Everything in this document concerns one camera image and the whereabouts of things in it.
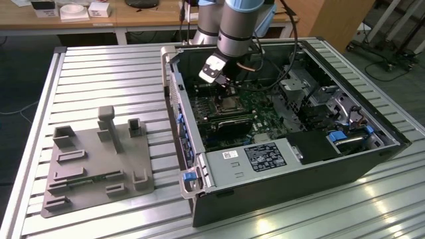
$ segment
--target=metal frame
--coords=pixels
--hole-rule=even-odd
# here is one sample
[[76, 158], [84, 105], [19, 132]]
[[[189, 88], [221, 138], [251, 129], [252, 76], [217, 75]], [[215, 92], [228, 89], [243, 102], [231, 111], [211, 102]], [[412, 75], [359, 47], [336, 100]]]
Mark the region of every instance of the metal frame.
[[422, 43], [420, 44], [420, 46], [414, 50], [414, 54], [416, 55], [421, 54], [424, 52], [424, 49], [425, 49], [425, 40], [422, 41]]
[[[379, 165], [355, 183], [309, 197], [257, 210], [201, 228], [192, 228], [191, 208], [180, 196], [179, 163], [173, 138], [163, 113], [165, 104], [136, 105], [147, 99], [139, 88], [163, 84], [160, 49], [167, 44], [68, 48], [53, 55], [37, 113], [0, 230], [0, 238], [421, 238], [425, 236], [425, 128], [383, 93], [365, 75], [324, 41], [304, 38], [335, 66], [413, 145], [392, 160]], [[137, 69], [149, 64], [147, 69]], [[96, 73], [96, 68], [108, 73]], [[61, 72], [71, 77], [59, 77]], [[55, 92], [73, 97], [95, 91], [93, 98], [125, 104], [116, 120], [141, 117], [147, 121], [149, 151], [156, 190], [152, 194], [101, 205], [68, 217], [44, 219], [39, 215], [48, 172], [48, 147], [52, 126], [72, 120], [89, 121], [97, 100], [55, 103]], [[59, 104], [84, 105], [77, 112], [59, 111]]]
[[387, 19], [391, 17], [392, 12], [393, 12], [395, 9], [396, 9], [396, 7], [397, 7], [400, 1], [401, 1], [401, 0], [393, 0], [392, 4], [389, 5], [389, 7], [388, 7], [385, 13], [383, 14], [383, 16], [381, 16], [381, 18], [380, 18], [380, 20], [379, 20], [376, 26], [373, 27], [372, 31], [371, 31], [369, 34], [368, 34], [368, 37], [365, 38], [365, 39], [368, 39], [369, 42], [372, 41], [372, 39], [373, 39], [375, 36], [377, 35], [377, 33], [379, 33], [379, 31], [380, 31], [380, 29], [381, 29], [381, 27], [383, 27], [383, 25], [384, 25]]
[[391, 41], [397, 32], [401, 30], [401, 28], [404, 27], [406, 21], [409, 20], [410, 16], [413, 15], [414, 11], [417, 10], [417, 8], [420, 7], [420, 5], [422, 4], [424, 0], [417, 0], [416, 3], [409, 7], [406, 14], [404, 15], [404, 17], [400, 19], [397, 25], [395, 26], [391, 34], [387, 37], [387, 41]]
[[[191, 25], [191, 29], [196, 30], [197, 25]], [[291, 22], [272, 23], [271, 27], [283, 27], [280, 38], [289, 38], [292, 32]], [[57, 35], [57, 34], [84, 34], [84, 33], [105, 33], [116, 34], [119, 45], [127, 45], [125, 33], [132, 31], [172, 31], [179, 30], [179, 25], [163, 26], [112, 26], [112, 27], [93, 27], [93, 28], [59, 28], [59, 29], [19, 29], [8, 30], [0, 29], [0, 36], [32, 36], [32, 35]]]

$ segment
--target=floor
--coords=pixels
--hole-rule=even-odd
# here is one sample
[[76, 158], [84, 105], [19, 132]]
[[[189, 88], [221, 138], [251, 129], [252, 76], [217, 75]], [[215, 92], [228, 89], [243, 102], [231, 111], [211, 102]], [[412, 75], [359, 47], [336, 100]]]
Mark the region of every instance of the floor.
[[[367, 22], [375, 24], [385, 9], [371, 11]], [[389, 29], [392, 21], [384, 26], [384, 31]], [[395, 38], [396, 44], [402, 40], [408, 30], [402, 30]], [[416, 47], [418, 42], [425, 39], [425, 29], [414, 39], [409, 47]], [[129, 43], [159, 43], [169, 42], [173, 32], [160, 32], [155, 34], [145, 32], [143, 34], [128, 35]], [[0, 46], [0, 112], [12, 112], [20, 110], [24, 106], [37, 101], [44, 85], [45, 75], [51, 62], [53, 49], [61, 46], [57, 36], [31, 36], [9, 37], [7, 43]], [[345, 53], [345, 57], [364, 70], [371, 63], [380, 61], [380, 58], [367, 53], [361, 49]], [[375, 83], [401, 105], [408, 113], [425, 125], [425, 54], [418, 56], [422, 66], [416, 66], [413, 70], [392, 82]], [[371, 73], [380, 79], [389, 79], [402, 70], [385, 72], [379, 66], [371, 68]], [[36, 111], [36, 105], [23, 113], [32, 120]], [[0, 222], [7, 207], [8, 195], [19, 168], [20, 158], [29, 134], [31, 125], [25, 119], [15, 114], [12, 116], [0, 116]]]

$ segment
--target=white sticker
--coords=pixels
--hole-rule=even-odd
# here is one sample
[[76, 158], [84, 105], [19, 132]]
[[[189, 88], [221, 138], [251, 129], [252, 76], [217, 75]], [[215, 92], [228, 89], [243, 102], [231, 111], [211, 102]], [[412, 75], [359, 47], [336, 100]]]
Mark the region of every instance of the white sticker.
[[93, 26], [113, 26], [113, 23], [93, 23]]
[[224, 152], [223, 157], [224, 157], [224, 159], [236, 158], [237, 152], [236, 151]]

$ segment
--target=aluminum extrusion table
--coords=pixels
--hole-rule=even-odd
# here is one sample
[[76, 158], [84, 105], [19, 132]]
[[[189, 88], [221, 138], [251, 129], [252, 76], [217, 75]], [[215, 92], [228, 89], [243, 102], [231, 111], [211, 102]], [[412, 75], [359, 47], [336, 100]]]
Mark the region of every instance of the aluminum extrusion table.
[[[305, 40], [413, 142], [393, 160], [355, 183], [192, 228], [161, 86], [171, 43], [68, 48], [53, 55], [0, 238], [424, 238], [425, 129], [327, 42]], [[115, 123], [147, 123], [155, 192], [44, 219], [53, 128], [97, 127], [104, 105], [115, 105]]]

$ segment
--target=black cable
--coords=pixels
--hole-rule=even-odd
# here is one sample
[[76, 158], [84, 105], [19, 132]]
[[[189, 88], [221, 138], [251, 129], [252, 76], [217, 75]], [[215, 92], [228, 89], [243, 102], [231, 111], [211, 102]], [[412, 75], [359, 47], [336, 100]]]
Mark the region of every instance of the black cable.
[[393, 78], [391, 78], [391, 79], [388, 79], [388, 80], [381, 80], [381, 79], [379, 79], [377, 77], [375, 77], [375, 76], [368, 72], [368, 68], [369, 68], [371, 66], [373, 66], [373, 65], [376, 65], [376, 64], [380, 64], [380, 63], [384, 63], [384, 62], [385, 62], [385, 61], [375, 62], [375, 63], [369, 64], [369, 65], [365, 67], [365, 72], [367, 72], [367, 74], [368, 74], [375, 80], [381, 81], [381, 82], [391, 82], [391, 81], [398, 79], [401, 76], [404, 76], [404, 75], [406, 75], [406, 74], [409, 73], [409, 71], [406, 71], [405, 73], [400, 74], [398, 76], [396, 76], [396, 77], [393, 77]]
[[319, 90], [320, 88], [320, 84], [317, 83], [312, 89], [312, 91], [308, 93], [307, 97], [304, 98], [303, 102], [301, 102], [301, 106], [300, 108], [307, 104], [308, 100], [311, 99], [312, 95], [315, 94], [315, 92]]
[[147, 43], [151, 43], [152, 41], [153, 41], [153, 39], [155, 39], [155, 37], [157, 36], [157, 31], [153, 33], [153, 36], [152, 36], [152, 38], [151, 38], [151, 40], [149, 41], [143, 41], [140, 38], [137, 38], [135, 35], [137, 35], [137, 34], [135, 34], [135, 33], [132, 33], [131, 32], [131, 36], [133, 36], [133, 38], [136, 38], [137, 40], [140, 40], [141, 41], [141, 44], [147, 44]]
[[180, 41], [184, 41], [184, 35], [181, 33], [181, 29], [184, 26], [184, 20], [185, 20], [185, 1], [181, 1], [181, 8], [180, 8], [180, 16], [179, 16], [179, 20], [180, 20], [180, 27], [179, 27], [179, 35], [180, 35]]
[[264, 88], [261, 88], [261, 89], [252, 89], [252, 88], [236, 86], [236, 85], [233, 85], [232, 83], [228, 83], [229, 86], [232, 86], [232, 87], [235, 87], [235, 88], [237, 88], [237, 89], [240, 89], [240, 90], [251, 91], [251, 92], [263, 92], [263, 91], [271, 90], [271, 89], [277, 85], [277, 83], [279, 83], [283, 79], [285, 79], [285, 77], [287, 77], [287, 75], [288, 75], [288, 73], [289, 73], [289, 71], [291, 71], [291, 69], [292, 69], [292, 66], [293, 66], [293, 63], [295, 63], [296, 54], [297, 54], [297, 49], [299, 49], [299, 33], [297, 33], [297, 26], [296, 26], [296, 23], [295, 23], [295, 19], [293, 19], [293, 16], [292, 16], [292, 14], [291, 14], [292, 10], [291, 10], [291, 8], [288, 7], [288, 4], [285, 3], [284, 0], [281, 0], [281, 3], [283, 3], [283, 5], [284, 5], [284, 8], [287, 9], [287, 12], [288, 12], [288, 15], [289, 15], [289, 19], [291, 19], [291, 23], [292, 23], [292, 26], [293, 26], [293, 53], [292, 53], [292, 58], [291, 58], [289, 67], [288, 67], [287, 71], [283, 73], [281, 70], [280, 70], [280, 68], [279, 68], [277, 65], [275, 64], [275, 62], [272, 62], [271, 60], [268, 60], [268, 59], [265, 58], [265, 60], [268, 60], [268, 61], [272, 63], [273, 67], [279, 70], [280, 73], [283, 73], [283, 75], [279, 77], [279, 79], [276, 80], [276, 82], [275, 82], [272, 85], [269, 85], [268, 87], [264, 87]]
[[259, 39], [257, 33], [253, 32], [253, 35], [255, 35], [255, 38], [257, 39], [259, 45], [256, 45], [253, 41], [252, 41], [252, 43], [253, 43], [253, 45], [256, 46], [256, 48], [257, 48], [257, 50], [259, 50], [259, 52], [260, 52], [260, 55], [261, 55], [261, 64], [260, 64], [260, 66], [259, 66], [257, 69], [253, 69], [253, 68], [251, 68], [251, 67], [247, 67], [247, 66], [244, 66], [244, 65], [240, 64], [240, 63], [237, 63], [237, 66], [239, 66], [240, 68], [243, 68], [244, 70], [249, 71], [249, 72], [259, 72], [259, 71], [263, 69], [263, 65], [264, 65], [264, 54], [263, 54], [263, 46], [261, 46], [261, 43], [260, 43], [260, 39]]
[[7, 42], [7, 36], [4, 37], [4, 41], [3, 41], [3, 43], [0, 44], [0, 46], [3, 46], [3, 45], [5, 44], [5, 42]]
[[364, 24], [365, 43], [368, 45], [371, 45], [371, 42], [369, 42], [369, 39], [368, 39], [368, 34], [367, 34], [367, 28], [365, 28], [367, 24], [365, 24], [365, 22], [363, 22], [363, 24]]
[[131, 32], [131, 34], [135, 34], [135, 35], [137, 35], [137, 36], [140, 36], [141, 34], [144, 34], [145, 32], [143, 31], [143, 32], [140, 32], [139, 34], [137, 33], [133, 33], [133, 32]]
[[191, 39], [191, 37], [189, 37], [189, 34], [191, 34], [191, 16], [189, 16], [189, 14], [188, 14], [188, 35], [187, 35], [187, 41], [188, 41], [188, 44], [189, 44], [189, 39]]

